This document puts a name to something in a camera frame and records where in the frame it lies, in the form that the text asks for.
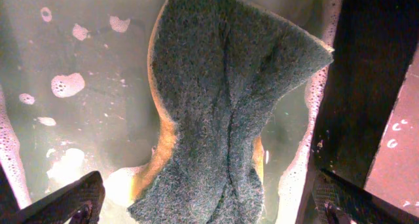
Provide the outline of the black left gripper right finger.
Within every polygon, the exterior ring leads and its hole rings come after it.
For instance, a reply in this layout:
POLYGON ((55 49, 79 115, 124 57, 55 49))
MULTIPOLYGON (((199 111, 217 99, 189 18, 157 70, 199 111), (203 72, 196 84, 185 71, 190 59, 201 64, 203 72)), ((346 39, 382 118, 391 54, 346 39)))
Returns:
POLYGON ((325 169, 316 176, 312 196, 323 224, 418 224, 415 215, 325 169))

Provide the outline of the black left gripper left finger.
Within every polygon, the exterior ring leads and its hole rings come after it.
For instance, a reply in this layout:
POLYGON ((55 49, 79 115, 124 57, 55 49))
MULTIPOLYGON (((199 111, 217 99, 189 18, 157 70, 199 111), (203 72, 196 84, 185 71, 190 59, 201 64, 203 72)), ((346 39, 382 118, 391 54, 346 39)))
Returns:
POLYGON ((101 174, 93 171, 21 209, 1 171, 1 222, 15 224, 97 224, 105 198, 101 174))

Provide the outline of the green and yellow sponge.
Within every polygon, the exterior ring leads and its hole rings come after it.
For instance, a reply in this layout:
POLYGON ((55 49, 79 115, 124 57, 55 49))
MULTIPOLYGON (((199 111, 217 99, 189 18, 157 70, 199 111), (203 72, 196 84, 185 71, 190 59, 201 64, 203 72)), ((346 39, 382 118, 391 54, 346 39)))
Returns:
POLYGON ((256 223, 260 135, 278 100, 330 64, 332 50, 246 0, 166 0, 148 76, 160 137, 135 179, 138 223, 256 223))

